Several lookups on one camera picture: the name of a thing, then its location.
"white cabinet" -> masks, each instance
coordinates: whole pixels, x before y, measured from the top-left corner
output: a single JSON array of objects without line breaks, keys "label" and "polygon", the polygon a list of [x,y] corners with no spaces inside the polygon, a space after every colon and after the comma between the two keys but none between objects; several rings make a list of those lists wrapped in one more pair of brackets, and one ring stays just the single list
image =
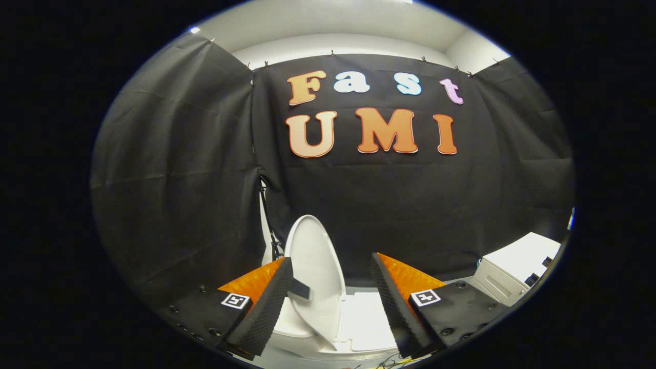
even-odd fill
[{"label": "white cabinet", "polygon": [[529,233],[483,256],[472,284],[502,304],[511,306],[544,274],[559,249],[558,242]]}]

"white toilet seat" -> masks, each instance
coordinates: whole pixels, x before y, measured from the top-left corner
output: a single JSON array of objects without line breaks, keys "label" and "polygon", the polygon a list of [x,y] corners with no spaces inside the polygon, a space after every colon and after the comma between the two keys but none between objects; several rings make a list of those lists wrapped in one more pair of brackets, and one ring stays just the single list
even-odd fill
[{"label": "white toilet seat", "polygon": [[297,219],[285,243],[285,256],[292,260],[294,278],[310,287],[311,298],[285,298],[268,345],[332,360],[398,351],[380,295],[346,295],[335,249],[317,218]]}]

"blue letter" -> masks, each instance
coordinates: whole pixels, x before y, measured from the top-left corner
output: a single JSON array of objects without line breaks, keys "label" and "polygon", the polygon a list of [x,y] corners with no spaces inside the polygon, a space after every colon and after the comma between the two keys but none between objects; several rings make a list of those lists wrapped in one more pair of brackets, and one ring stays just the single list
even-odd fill
[{"label": "blue letter", "polygon": [[410,73],[397,73],[394,75],[394,81],[399,83],[396,88],[405,95],[419,95],[421,93],[421,86],[419,85],[419,78]]}]

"black foam pad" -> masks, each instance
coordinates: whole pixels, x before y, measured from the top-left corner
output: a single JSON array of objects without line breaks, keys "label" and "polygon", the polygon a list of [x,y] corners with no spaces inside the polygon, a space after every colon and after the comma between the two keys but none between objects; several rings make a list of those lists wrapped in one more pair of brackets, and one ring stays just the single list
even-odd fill
[{"label": "black foam pad", "polygon": [[287,291],[293,279],[291,258],[278,267],[262,296],[235,330],[228,336],[228,350],[249,360],[261,355],[271,338]]},{"label": "black foam pad", "polygon": [[372,254],[371,276],[378,287],[382,307],[401,357],[416,358],[419,356],[414,355],[415,353],[421,353],[427,349],[430,350],[429,352],[440,349],[441,341],[434,337],[431,330],[424,328],[412,313],[397,290],[392,276],[376,253]]}]

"white letter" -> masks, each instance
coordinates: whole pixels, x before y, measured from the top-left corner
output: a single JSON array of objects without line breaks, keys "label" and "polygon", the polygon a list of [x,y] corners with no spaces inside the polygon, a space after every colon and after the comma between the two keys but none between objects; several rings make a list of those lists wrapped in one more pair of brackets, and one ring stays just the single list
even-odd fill
[{"label": "white letter", "polygon": [[349,93],[352,91],[365,93],[370,88],[365,75],[360,72],[342,72],[335,76],[335,78],[337,78],[335,91],[339,93]]},{"label": "white letter", "polygon": [[397,73],[394,75],[394,81],[399,83],[396,86],[402,94],[405,95],[419,95],[421,93],[421,86],[419,85],[419,78],[410,73]]},{"label": "white letter", "polygon": [[450,79],[447,78],[441,80],[440,85],[443,85],[444,88],[447,89],[447,95],[449,95],[451,101],[455,102],[458,105],[464,102],[462,97],[458,97],[458,94],[455,93],[455,91],[458,89],[458,86],[454,85]]}]

